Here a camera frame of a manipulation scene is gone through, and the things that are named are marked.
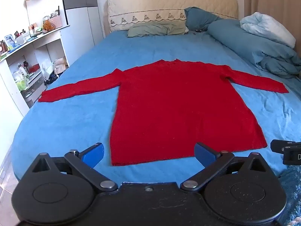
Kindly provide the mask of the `beige quilted headboard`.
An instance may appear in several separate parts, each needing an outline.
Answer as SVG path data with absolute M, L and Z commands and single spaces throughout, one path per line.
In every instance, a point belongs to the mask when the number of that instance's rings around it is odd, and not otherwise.
M 185 21 L 185 9 L 198 7 L 221 18 L 238 18 L 236 0 L 108 0 L 110 31 L 150 21 Z

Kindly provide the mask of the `teal rolled duvet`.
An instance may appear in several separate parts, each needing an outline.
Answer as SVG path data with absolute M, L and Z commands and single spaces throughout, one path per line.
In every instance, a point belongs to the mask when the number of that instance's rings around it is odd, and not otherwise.
M 212 22 L 207 32 L 256 68 L 289 79 L 300 73 L 300 57 L 286 45 L 253 35 L 240 27 L 240 21 Z

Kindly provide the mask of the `orange plush on shelf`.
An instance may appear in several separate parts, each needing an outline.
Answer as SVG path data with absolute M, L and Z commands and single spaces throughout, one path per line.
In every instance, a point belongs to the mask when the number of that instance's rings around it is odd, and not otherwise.
M 43 22 L 43 31 L 44 33 L 51 32 L 56 29 L 56 26 L 50 19 Z

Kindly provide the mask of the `green pillow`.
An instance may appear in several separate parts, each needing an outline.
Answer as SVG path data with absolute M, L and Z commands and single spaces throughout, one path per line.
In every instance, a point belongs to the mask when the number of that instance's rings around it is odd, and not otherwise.
M 188 32 L 184 21 L 152 21 L 133 25 L 128 30 L 128 37 L 184 35 Z

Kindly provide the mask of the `white wardrobe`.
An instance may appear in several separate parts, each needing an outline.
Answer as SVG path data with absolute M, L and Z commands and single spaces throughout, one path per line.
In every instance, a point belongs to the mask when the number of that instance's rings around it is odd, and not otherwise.
M 97 0 L 63 0 L 67 27 L 60 31 L 69 65 L 103 39 Z

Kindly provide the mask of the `dark teal pillow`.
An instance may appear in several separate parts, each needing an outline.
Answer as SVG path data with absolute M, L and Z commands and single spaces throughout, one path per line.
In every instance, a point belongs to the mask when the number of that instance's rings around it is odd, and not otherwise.
M 190 31 L 206 31 L 208 26 L 218 20 L 220 17 L 197 7 L 189 7 L 185 10 L 186 27 Z

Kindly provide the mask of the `beige curtain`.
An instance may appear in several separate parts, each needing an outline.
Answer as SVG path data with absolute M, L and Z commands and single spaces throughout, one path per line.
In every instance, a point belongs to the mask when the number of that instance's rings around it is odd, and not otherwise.
M 295 51 L 300 54 L 300 0 L 244 0 L 244 15 L 260 12 L 272 16 L 295 37 Z

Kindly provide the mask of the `white shelf unit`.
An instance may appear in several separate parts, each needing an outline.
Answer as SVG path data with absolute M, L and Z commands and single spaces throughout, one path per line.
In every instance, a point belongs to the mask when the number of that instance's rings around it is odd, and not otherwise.
M 24 67 L 27 72 L 28 88 L 31 88 L 37 80 L 41 80 L 47 69 L 60 58 L 67 59 L 63 44 L 63 26 L 46 34 L 41 34 L 29 42 L 25 42 L 12 53 L 8 53 L 1 59 L 1 80 L 6 90 L 22 116 L 29 111 L 29 106 L 24 98 L 23 91 L 15 83 L 13 74 Z

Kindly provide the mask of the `light blue blanket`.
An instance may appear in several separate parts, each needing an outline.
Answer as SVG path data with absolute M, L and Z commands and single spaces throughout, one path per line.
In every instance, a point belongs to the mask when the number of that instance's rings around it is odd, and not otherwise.
M 240 20 L 240 27 L 248 33 L 295 48 L 295 37 L 273 17 L 255 12 Z

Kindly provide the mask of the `red knit sweater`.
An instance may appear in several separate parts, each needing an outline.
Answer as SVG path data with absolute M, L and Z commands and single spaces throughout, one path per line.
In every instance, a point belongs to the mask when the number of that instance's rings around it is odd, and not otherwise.
M 40 101 L 118 87 L 111 162 L 133 165 L 191 157 L 198 142 L 218 152 L 265 148 L 262 129 L 234 84 L 287 93 L 283 83 L 227 65 L 160 60 L 47 90 Z

